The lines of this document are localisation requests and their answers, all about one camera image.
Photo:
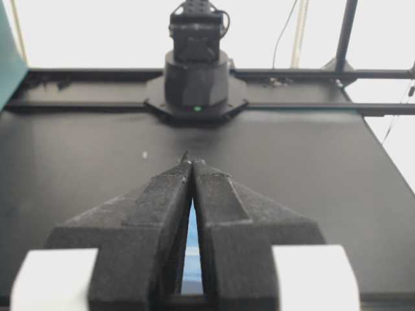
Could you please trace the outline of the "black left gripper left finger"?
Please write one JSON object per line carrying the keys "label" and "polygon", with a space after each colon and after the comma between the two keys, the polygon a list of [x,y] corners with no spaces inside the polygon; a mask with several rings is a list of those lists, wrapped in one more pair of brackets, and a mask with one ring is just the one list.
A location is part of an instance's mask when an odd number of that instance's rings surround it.
{"label": "black left gripper left finger", "polygon": [[144,185],[57,225],[46,249],[97,249],[90,310],[150,310],[180,293],[192,163],[180,162]]}

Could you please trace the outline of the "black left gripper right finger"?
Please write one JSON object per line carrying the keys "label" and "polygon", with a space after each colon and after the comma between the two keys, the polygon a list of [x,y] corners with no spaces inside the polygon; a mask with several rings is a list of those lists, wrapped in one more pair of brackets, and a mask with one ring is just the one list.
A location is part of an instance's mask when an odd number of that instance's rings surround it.
{"label": "black left gripper right finger", "polygon": [[193,161],[204,293],[217,310],[277,310],[272,246],[319,245],[314,220]]}

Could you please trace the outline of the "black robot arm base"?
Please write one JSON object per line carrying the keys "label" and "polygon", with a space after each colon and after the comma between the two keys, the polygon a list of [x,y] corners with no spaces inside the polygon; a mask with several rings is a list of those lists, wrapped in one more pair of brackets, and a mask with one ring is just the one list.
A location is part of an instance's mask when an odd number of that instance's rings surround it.
{"label": "black robot arm base", "polygon": [[184,1],[171,14],[173,49],[163,74],[147,82],[145,104],[172,119],[214,121],[248,104],[246,83],[235,78],[220,49],[230,17],[210,1]]}

